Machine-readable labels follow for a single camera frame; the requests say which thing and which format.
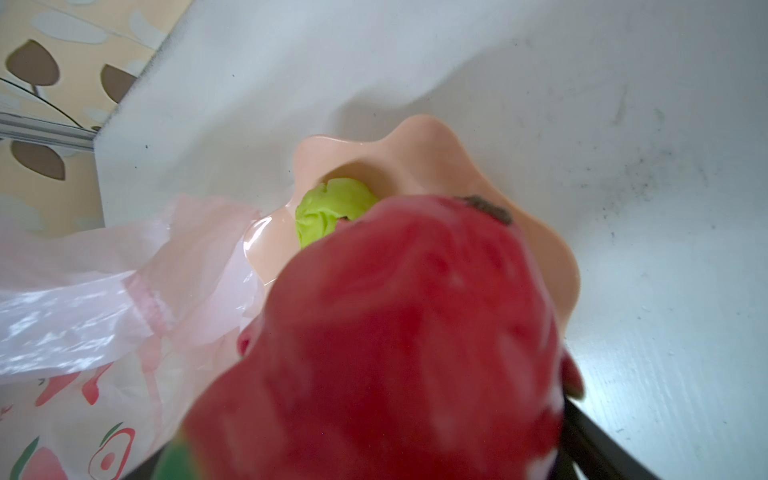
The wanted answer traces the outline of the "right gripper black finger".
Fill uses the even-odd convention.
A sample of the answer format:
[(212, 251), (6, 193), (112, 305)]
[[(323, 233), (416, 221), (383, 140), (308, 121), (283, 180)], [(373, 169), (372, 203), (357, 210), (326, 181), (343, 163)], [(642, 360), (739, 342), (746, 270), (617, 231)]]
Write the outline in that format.
[(658, 480), (611, 439), (570, 399), (565, 400), (564, 424), (560, 447), (549, 479)]

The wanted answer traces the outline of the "pink dragon fruit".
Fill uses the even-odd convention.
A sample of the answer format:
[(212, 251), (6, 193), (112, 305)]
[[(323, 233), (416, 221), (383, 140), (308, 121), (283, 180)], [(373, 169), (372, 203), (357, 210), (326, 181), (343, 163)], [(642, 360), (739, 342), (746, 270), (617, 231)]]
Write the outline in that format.
[(396, 196), (301, 250), (157, 479), (545, 479), (583, 380), (520, 228)]

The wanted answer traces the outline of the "green pear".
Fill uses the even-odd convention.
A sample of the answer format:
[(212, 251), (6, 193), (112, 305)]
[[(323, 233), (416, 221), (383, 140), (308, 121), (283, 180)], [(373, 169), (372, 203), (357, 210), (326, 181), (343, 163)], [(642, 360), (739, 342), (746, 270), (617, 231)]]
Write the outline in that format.
[(340, 219), (356, 220), (379, 198), (362, 182), (334, 178), (308, 191), (295, 211), (295, 229), (301, 249), (333, 233)]

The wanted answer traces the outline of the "pink plastic bag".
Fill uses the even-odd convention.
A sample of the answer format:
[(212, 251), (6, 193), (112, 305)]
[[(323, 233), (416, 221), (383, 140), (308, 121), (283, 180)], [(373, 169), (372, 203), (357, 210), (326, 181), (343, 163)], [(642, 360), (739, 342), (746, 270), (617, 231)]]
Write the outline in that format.
[(1, 475), (118, 479), (238, 358), (264, 299), (257, 210), (182, 197), (144, 221), (46, 239), (1, 223)]

